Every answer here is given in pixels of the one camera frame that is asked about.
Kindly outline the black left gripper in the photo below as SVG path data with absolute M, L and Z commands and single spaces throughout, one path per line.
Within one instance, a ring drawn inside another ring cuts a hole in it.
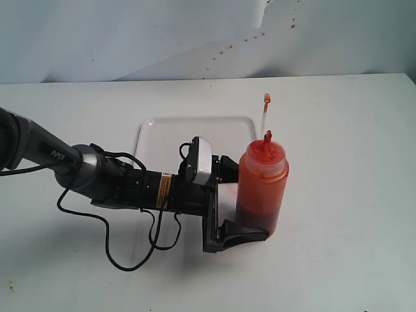
M 202 249 L 217 253 L 249 242 L 265 241 L 269 232 L 265 229 L 246 227 L 230 220 L 218 225 L 218 181 L 237 183 L 239 164 L 228 156 L 212 156 L 212 173 L 205 185 L 185 181 L 186 162 L 179 165 L 174 176 L 168 210 L 172 213 L 201 217 Z

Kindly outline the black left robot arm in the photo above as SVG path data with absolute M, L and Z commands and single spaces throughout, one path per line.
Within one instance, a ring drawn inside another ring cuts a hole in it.
M 54 171 L 61 187 L 98 207 L 200 216 L 205 252 L 266 240 L 265 229 L 218 220 L 218 186 L 238 180 L 238 164 L 213 155 L 210 143 L 199 136 L 187 148 L 176 174 L 154 172 L 128 153 L 95 144 L 69 146 L 34 121 L 1 111 L 2 176 L 19 174 L 18 164 L 26 159 Z

